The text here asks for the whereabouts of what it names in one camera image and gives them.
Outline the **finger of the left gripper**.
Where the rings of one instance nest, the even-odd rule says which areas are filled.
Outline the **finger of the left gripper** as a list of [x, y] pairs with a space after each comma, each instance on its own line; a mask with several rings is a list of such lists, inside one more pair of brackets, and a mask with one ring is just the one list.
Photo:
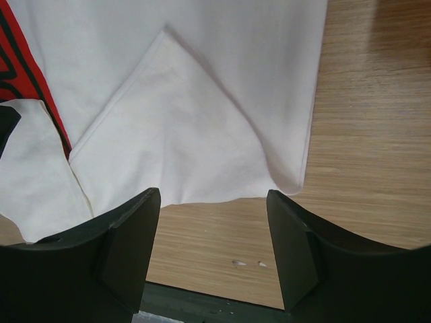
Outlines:
[[0, 109], [0, 157], [2, 157], [10, 135], [16, 128], [21, 115], [11, 106], [1, 106]]

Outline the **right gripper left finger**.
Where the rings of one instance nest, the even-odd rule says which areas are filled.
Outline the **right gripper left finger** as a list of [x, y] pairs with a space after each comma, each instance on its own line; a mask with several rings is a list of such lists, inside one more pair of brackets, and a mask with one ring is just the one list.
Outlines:
[[130, 322], [139, 311], [161, 197], [150, 188], [33, 244], [1, 248], [2, 322]]

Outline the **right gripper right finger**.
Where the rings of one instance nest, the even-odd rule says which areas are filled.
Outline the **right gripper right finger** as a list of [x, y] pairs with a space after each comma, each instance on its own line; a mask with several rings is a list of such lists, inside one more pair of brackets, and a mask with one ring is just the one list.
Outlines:
[[430, 247], [352, 233], [276, 190], [266, 198], [289, 322], [429, 322]]

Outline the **white t shirt red print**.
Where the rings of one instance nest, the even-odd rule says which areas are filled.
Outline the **white t shirt red print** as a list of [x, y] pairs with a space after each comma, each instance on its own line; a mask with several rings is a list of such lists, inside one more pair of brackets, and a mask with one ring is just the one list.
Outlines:
[[326, 1], [2, 1], [1, 214], [36, 242], [304, 184]]

